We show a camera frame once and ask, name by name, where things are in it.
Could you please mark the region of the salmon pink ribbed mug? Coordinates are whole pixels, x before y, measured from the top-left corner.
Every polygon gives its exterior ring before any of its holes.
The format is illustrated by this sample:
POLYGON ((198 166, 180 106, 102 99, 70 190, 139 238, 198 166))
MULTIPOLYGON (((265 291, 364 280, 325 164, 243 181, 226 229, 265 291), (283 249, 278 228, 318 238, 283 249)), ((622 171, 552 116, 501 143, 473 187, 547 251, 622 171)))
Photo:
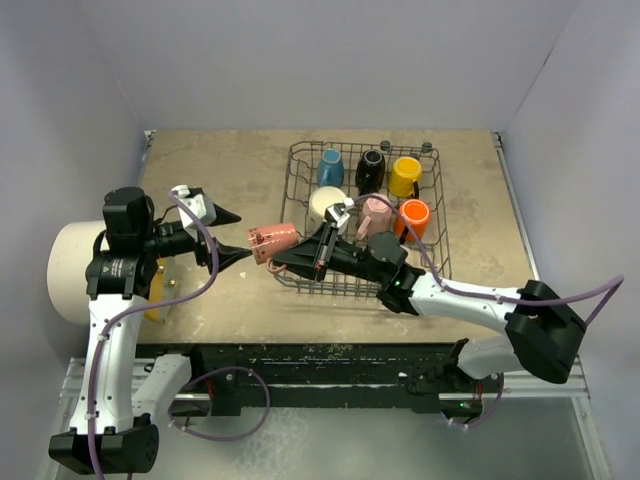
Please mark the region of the salmon pink ribbed mug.
POLYGON ((278 274, 286 269, 285 265, 275 266, 273 257, 299 243, 293 223, 251 228, 247 231, 247 239, 256 264, 265 265, 271 274, 278 274))

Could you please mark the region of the cream mug green inside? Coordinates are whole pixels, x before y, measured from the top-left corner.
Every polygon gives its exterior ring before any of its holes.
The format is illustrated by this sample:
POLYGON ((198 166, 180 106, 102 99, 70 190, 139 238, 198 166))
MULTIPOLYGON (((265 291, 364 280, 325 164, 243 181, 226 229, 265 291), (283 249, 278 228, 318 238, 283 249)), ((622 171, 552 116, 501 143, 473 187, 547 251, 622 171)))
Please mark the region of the cream mug green inside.
POLYGON ((324 220, 326 209, 336 203, 342 203, 347 194, 334 186, 322 186, 314 190, 308 202, 308 229, 317 228, 324 220))

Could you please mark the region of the pale pink faceted mug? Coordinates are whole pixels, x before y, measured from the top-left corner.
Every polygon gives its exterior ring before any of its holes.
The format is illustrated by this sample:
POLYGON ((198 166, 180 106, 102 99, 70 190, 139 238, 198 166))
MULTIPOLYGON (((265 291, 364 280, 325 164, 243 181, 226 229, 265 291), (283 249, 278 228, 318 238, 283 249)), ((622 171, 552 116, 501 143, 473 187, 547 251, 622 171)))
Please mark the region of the pale pink faceted mug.
POLYGON ((367 198, 360 214, 360 223, 356 232, 358 241, 386 232, 390 228, 392 210, 389 199, 382 194, 373 194, 367 198))

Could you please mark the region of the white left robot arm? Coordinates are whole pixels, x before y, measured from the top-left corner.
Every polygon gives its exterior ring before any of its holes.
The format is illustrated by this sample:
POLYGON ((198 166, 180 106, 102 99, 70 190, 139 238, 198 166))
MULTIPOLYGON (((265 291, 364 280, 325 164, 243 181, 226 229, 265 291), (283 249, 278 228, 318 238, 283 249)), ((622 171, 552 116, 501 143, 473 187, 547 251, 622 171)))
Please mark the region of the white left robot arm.
POLYGON ((136 342, 145 311, 178 304, 152 302, 159 262, 191 253, 210 278, 250 256, 250 250, 218 243, 214 226, 238 223, 241 216, 215 204, 199 187, 179 185, 169 199, 180 218, 155 216, 152 199, 139 187, 121 187, 104 197, 104 228, 96 236, 85 270, 89 342, 79 399, 67 431, 51 436, 49 457, 79 475, 149 472, 157 458, 158 415, 181 389, 194 392, 206 378, 204 365, 184 354, 158 357, 140 388, 133 387, 136 342))

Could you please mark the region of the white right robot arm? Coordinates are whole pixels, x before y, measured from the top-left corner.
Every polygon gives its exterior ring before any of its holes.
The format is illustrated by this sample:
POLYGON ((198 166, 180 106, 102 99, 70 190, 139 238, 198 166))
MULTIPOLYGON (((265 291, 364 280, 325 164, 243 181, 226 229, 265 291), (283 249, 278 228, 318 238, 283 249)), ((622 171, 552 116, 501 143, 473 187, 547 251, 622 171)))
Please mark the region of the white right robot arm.
POLYGON ((407 257, 390 232, 373 235, 364 247, 316 232, 275 254, 272 262, 312 281, 333 270, 373 282, 378 300, 394 313, 447 317, 494 331, 490 338, 456 343, 454 360, 444 369, 446 383, 456 391, 467 391, 492 374, 519 370, 549 383, 567 382, 586 323, 560 304, 550 287, 534 280, 521 289, 437 280, 407 257))

